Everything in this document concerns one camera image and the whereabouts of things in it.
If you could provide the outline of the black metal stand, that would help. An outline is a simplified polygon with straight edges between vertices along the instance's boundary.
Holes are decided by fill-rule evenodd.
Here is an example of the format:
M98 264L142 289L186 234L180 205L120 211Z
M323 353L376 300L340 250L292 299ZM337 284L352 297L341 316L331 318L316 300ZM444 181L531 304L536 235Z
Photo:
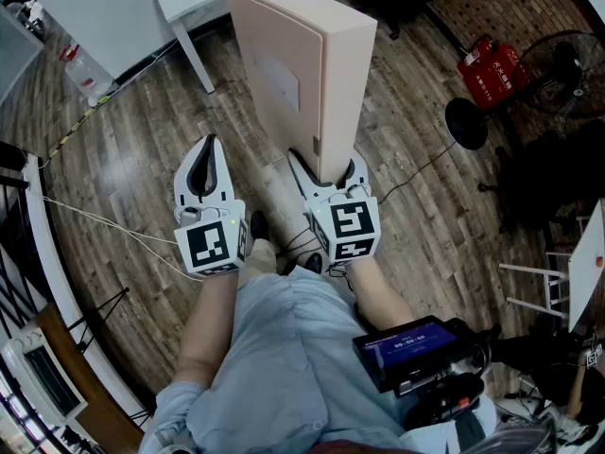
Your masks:
M69 332L81 326L83 327L79 339L76 341L77 348L81 354L84 354L92 345L96 335L129 292L129 288L123 288L100 306L86 311L79 319L67 327Z

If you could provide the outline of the clear water bottle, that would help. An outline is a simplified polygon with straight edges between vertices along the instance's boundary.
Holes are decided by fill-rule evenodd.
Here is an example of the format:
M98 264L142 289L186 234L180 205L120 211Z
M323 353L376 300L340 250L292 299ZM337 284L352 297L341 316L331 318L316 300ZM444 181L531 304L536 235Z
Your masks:
M114 86L112 76L79 44L65 46L60 61L64 63L67 77L86 97L91 107L97 106Z

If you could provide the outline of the beige trousers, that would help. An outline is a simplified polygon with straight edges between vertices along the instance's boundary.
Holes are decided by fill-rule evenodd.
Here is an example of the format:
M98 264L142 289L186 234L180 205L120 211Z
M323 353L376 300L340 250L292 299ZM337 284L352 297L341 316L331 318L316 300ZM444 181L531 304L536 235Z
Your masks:
M244 287L251 279L277 274L277 257L270 241L257 238L253 241L251 252L238 273L237 288Z

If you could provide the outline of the black screen device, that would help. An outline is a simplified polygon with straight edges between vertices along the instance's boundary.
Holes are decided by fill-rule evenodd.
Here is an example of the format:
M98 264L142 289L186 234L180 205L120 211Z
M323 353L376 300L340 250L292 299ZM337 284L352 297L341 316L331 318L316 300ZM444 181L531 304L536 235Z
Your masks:
M429 315L357 337L353 347L378 392L401 397L450 375L482 375L500 333L498 325L475 332L461 319Z

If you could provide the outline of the pink box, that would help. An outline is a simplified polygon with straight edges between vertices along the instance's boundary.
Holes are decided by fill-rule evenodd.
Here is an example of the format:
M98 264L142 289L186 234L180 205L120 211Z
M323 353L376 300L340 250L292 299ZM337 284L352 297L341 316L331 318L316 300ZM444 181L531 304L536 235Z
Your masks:
M227 0L258 120L321 182L353 157L377 29L335 0Z

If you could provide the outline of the person's right forearm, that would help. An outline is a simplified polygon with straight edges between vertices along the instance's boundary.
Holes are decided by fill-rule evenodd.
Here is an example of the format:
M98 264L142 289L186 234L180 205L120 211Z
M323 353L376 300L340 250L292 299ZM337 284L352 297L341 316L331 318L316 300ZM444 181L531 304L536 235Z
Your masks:
M354 260L347 267L354 283L354 297L362 316L378 330L415 320L412 311L390 284L373 256Z

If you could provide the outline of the person's left forearm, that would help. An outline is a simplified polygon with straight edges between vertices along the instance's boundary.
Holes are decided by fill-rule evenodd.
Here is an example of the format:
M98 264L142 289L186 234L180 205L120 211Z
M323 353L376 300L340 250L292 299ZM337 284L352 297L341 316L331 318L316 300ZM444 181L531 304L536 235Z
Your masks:
M204 280L198 301L181 335L173 382L209 388L232 340L238 273Z

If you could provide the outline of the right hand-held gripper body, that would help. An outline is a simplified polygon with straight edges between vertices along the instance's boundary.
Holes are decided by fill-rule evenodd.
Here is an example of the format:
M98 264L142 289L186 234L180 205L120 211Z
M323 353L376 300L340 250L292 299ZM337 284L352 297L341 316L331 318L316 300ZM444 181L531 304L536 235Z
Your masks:
M368 184L306 200L304 212L331 264L374 255L381 226L377 199Z

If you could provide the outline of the red fire extinguisher box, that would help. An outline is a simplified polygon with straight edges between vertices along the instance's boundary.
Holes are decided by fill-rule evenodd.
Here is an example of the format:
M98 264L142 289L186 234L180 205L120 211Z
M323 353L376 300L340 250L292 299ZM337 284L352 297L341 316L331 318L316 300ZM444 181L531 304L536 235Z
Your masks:
M519 55L511 45L482 36L458 63L458 71L479 110L489 110L513 96L512 75L518 61Z

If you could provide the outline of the yellow black striped strip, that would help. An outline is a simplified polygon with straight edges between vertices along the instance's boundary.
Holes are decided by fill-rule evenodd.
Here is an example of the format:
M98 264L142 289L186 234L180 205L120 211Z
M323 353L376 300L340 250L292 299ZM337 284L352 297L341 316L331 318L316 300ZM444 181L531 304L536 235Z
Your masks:
M81 126L92 116L94 115L98 110L101 109L102 106L104 106L108 101L110 101L113 97L113 93L108 94L106 96L103 96L102 98L100 98L100 100L98 101L98 103L91 109L87 110L83 116L69 129L69 131L59 140L59 142L57 143L57 145L55 147L53 147L50 151L49 151L49 155L48 158L46 160L46 162L43 164L43 166L47 166L54 158L55 156L60 152L60 150L64 147L64 145L68 142L68 140L71 138L71 136L73 134L76 133L76 131L78 131Z

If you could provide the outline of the light blue shirt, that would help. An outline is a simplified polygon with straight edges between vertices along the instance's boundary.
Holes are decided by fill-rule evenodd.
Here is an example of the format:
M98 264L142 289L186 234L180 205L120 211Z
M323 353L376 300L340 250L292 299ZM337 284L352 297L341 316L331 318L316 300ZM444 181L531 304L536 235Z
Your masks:
M250 280L237 292L232 342L216 377L161 391L139 454L459 454L471 437L494 432L487 396L465 428L448 421L405 431L415 400L377 390L354 352L361 333L343 293L313 272Z

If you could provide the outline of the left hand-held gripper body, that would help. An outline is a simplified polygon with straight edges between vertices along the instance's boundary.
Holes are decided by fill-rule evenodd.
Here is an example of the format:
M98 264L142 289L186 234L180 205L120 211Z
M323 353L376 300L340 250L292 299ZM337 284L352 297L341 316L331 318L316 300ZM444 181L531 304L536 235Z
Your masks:
M189 274L220 275L243 268L249 229L242 200L179 206L175 215L179 227L174 234Z

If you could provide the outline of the black floor fan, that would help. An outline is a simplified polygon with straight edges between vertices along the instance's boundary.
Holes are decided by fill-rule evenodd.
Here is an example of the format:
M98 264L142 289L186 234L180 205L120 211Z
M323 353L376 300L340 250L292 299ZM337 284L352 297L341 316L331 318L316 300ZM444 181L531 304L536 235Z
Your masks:
M482 148L488 138L487 121L518 103L563 118L605 116L605 41L596 34L564 30L518 55L512 97L485 111L478 109L473 97L457 97L446 105L447 129L463 148Z

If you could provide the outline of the white box appliance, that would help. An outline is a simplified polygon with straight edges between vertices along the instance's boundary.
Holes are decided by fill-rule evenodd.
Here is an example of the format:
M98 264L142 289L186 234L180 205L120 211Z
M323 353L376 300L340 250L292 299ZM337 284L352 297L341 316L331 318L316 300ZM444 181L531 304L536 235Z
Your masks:
M87 406L42 329L26 329L0 350L21 391L44 420L65 426Z

